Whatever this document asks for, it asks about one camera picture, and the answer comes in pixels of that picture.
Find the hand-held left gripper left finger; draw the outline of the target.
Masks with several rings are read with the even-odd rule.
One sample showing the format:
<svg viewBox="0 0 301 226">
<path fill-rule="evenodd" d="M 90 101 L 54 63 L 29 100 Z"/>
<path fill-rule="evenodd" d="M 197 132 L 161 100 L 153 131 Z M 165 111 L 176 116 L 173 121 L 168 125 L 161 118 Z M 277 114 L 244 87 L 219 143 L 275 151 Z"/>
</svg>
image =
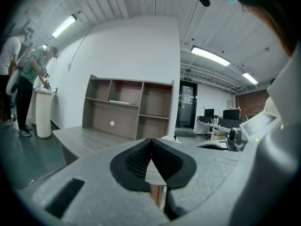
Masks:
<svg viewBox="0 0 301 226">
<path fill-rule="evenodd" d="M 147 140 L 106 148 L 78 158 L 31 196 L 18 193 L 28 212 L 43 226 L 160 226 L 168 217 L 150 189 L 129 190 L 111 172 L 112 160 Z"/>
</svg>

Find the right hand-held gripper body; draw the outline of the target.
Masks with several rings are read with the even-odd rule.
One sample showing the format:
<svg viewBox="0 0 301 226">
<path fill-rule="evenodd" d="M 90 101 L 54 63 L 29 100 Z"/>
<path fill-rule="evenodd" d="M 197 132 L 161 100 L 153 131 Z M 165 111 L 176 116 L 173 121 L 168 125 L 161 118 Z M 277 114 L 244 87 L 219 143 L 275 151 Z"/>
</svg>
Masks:
<svg viewBox="0 0 301 226">
<path fill-rule="evenodd" d="M 270 93 L 284 127 L 259 142 L 229 226 L 301 226 L 301 50 Z"/>
</svg>

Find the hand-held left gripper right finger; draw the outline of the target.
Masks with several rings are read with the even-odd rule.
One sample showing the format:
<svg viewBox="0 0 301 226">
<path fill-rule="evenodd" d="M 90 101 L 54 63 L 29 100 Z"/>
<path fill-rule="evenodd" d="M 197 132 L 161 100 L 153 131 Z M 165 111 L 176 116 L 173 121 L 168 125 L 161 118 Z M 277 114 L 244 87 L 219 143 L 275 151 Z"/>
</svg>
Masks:
<svg viewBox="0 0 301 226">
<path fill-rule="evenodd" d="M 235 197 L 222 191 L 239 153 L 151 140 L 150 183 L 165 186 L 166 212 L 150 226 L 231 226 Z"/>
</svg>

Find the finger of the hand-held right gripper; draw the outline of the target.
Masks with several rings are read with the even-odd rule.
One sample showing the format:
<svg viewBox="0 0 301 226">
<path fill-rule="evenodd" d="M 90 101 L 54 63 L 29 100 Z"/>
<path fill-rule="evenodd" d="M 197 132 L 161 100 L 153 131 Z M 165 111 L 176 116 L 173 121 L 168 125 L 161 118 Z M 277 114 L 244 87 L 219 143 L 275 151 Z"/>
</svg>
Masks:
<svg viewBox="0 0 301 226">
<path fill-rule="evenodd" d="M 197 147 L 213 150 L 227 150 L 225 141 L 205 141 L 197 145 Z"/>
</svg>

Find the wooden desk drawer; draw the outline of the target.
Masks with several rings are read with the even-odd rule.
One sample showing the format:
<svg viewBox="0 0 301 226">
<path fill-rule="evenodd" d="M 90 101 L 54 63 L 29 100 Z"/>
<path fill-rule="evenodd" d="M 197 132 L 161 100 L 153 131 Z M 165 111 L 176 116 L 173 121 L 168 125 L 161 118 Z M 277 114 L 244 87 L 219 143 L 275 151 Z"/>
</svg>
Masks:
<svg viewBox="0 0 301 226">
<path fill-rule="evenodd" d="M 155 204 L 162 210 L 166 202 L 166 186 L 151 185 L 151 197 Z"/>
</svg>

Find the white office desk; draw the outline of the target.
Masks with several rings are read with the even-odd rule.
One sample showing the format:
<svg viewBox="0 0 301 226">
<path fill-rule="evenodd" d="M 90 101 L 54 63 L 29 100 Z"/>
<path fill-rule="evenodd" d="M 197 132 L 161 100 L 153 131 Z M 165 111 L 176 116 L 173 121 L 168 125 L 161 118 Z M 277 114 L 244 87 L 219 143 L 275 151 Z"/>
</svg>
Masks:
<svg viewBox="0 0 301 226">
<path fill-rule="evenodd" d="M 212 123 L 196 121 L 195 134 L 204 136 L 206 134 L 207 128 L 212 128 L 212 132 L 214 132 L 216 129 L 219 131 L 226 132 L 226 133 L 230 132 L 229 128 L 221 127 L 219 125 L 212 124 Z"/>
</svg>

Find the grey wooden desk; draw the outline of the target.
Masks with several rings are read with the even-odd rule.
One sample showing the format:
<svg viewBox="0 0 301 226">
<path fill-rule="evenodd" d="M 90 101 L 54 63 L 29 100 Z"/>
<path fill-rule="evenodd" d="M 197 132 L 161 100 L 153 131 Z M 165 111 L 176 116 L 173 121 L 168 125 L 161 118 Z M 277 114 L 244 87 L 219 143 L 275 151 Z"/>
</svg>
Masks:
<svg viewBox="0 0 301 226">
<path fill-rule="evenodd" d="M 144 139 L 133 141 L 94 128 L 83 128 L 81 126 L 54 130 L 53 134 L 61 144 L 66 165 L 70 165 L 80 157 L 99 151 L 120 153 L 145 141 Z"/>
</svg>

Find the dark glass door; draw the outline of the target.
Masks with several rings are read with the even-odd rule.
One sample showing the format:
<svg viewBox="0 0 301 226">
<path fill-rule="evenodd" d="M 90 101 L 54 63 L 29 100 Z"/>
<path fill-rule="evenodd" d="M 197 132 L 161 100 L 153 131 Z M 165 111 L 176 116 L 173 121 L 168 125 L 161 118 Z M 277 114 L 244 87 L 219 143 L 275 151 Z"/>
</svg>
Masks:
<svg viewBox="0 0 301 226">
<path fill-rule="evenodd" d="M 194 129 L 197 109 L 197 84 L 180 81 L 176 127 Z"/>
</svg>

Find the grey wooden shelf hutch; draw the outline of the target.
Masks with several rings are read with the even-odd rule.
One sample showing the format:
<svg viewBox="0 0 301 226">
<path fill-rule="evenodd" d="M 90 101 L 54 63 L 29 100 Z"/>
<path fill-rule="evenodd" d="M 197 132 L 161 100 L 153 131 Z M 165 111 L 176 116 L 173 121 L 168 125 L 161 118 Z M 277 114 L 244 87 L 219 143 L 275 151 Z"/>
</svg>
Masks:
<svg viewBox="0 0 301 226">
<path fill-rule="evenodd" d="M 91 75 L 85 94 L 82 127 L 131 140 L 164 137 L 169 133 L 173 85 Z"/>
</svg>

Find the long ceiling light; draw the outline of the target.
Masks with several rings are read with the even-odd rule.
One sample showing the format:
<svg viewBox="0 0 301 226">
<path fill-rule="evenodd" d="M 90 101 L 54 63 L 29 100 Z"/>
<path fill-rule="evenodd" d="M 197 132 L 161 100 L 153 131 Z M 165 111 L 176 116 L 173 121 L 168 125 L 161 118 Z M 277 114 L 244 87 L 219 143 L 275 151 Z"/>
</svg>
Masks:
<svg viewBox="0 0 301 226">
<path fill-rule="evenodd" d="M 54 38 L 57 38 L 66 28 L 73 24 L 77 20 L 77 17 L 74 14 L 68 16 L 52 33 Z"/>
<path fill-rule="evenodd" d="M 258 81 L 256 81 L 249 73 L 243 73 L 242 76 L 249 80 L 252 84 L 258 84 Z"/>
<path fill-rule="evenodd" d="M 208 50 L 205 50 L 203 48 L 199 48 L 199 47 L 194 46 L 191 49 L 191 53 L 194 54 L 194 55 L 212 60 L 212 61 L 214 61 L 218 64 L 221 64 L 223 66 L 229 66 L 230 65 L 230 61 L 226 60 L 225 58 L 223 58 L 223 57 L 221 57 L 221 56 L 219 56 L 215 53 L 212 53 Z"/>
</svg>

